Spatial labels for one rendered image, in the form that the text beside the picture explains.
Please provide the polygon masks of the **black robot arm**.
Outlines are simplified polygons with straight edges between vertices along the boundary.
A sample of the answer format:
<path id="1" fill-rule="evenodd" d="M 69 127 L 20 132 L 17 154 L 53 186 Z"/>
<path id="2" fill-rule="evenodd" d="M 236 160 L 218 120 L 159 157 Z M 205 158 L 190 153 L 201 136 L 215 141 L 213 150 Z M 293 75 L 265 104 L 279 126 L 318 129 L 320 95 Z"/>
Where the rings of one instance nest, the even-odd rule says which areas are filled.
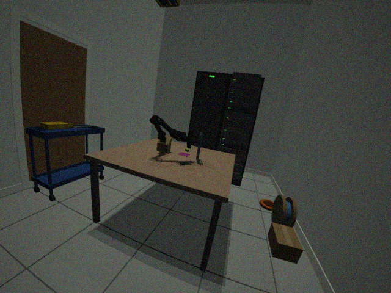
<path id="1" fill-rule="evenodd" d="M 150 119 L 150 122 L 153 123 L 157 129 L 157 132 L 158 132 L 158 139 L 160 140 L 160 142 L 165 142 L 166 141 L 166 133 L 164 131 L 162 131 L 160 125 L 166 129 L 169 134 L 172 136 L 172 138 L 176 139 L 176 141 L 184 141 L 184 138 L 186 138 L 186 142 L 192 142 L 192 137 L 191 136 L 186 136 L 186 133 L 185 132 L 180 132 L 180 131 L 177 131 L 175 129 L 172 129 L 167 123 L 165 123 L 163 121 L 162 118 L 160 118 L 159 120 L 159 116 L 157 115 L 154 115 L 152 116 L 152 118 Z"/>

